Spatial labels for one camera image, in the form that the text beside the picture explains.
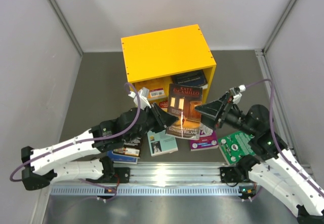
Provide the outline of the dark blue cover book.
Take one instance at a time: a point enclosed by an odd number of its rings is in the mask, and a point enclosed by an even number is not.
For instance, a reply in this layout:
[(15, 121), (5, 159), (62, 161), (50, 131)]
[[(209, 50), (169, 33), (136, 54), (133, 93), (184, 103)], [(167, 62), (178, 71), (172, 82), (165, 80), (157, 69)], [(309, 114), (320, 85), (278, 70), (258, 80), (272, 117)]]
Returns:
[(208, 88), (208, 81), (202, 69), (171, 76), (174, 84), (190, 87)]

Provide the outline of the red treehouse book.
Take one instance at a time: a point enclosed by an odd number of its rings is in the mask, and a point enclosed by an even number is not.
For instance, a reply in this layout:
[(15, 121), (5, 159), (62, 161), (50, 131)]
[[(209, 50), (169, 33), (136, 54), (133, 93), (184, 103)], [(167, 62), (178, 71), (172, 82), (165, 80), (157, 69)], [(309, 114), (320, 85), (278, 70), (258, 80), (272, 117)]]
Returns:
[(151, 104), (156, 103), (163, 111), (168, 111), (168, 98), (160, 98), (151, 101)]

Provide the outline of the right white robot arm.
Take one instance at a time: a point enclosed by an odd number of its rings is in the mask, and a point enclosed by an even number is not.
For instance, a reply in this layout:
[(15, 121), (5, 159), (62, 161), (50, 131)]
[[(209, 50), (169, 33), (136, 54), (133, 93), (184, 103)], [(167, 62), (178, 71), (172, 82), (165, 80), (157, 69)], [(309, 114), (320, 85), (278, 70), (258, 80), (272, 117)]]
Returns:
[(226, 174), (223, 182), (255, 182), (280, 200), (298, 223), (323, 223), (323, 189), (271, 130), (272, 119), (265, 106), (252, 105), (244, 114), (227, 92), (195, 110), (212, 130), (226, 124), (251, 136), (249, 145), (255, 154), (241, 157), (232, 168), (233, 175)]

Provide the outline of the orange Roald Dahl book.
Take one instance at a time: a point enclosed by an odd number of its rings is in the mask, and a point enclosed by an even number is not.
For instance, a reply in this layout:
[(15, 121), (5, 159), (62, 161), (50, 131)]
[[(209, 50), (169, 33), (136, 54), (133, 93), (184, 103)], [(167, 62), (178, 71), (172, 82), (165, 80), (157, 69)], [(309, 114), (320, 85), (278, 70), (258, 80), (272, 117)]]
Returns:
[(166, 98), (166, 89), (163, 82), (159, 80), (147, 80), (134, 83), (135, 88), (139, 91), (143, 87), (148, 89), (147, 99), (149, 101)]

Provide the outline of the brown Edward Tulane book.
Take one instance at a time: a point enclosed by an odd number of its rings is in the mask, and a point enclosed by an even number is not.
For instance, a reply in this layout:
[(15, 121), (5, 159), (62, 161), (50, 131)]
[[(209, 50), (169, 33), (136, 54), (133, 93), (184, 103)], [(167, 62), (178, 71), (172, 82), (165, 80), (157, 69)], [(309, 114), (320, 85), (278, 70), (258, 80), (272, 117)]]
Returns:
[(195, 108), (202, 105), (201, 87), (170, 84), (167, 112), (178, 118), (166, 130), (167, 135), (176, 138), (197, 140), (200, 134), (201, 113)]

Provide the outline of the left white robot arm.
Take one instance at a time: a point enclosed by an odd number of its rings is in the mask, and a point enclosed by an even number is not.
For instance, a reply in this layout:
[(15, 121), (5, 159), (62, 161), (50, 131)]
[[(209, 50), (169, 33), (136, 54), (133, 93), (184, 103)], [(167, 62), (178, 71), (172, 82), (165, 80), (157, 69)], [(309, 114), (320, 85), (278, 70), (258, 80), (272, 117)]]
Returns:
[(26, 190), (34, 191), (55, 182), (75, 179), (93, 183), (116, 182), (119, 172), (108, 156), (90, 161), (81, 159), (121, 148), (126, 142), (141, 139), (148, 132), (162, 132), (178, 120), (177, 116), (154, 103), (144, 109), (132, 108), (116, 119), (103, 121), (56, 145), (41, 149), (26, 146), (21, 149), (23, 185)]

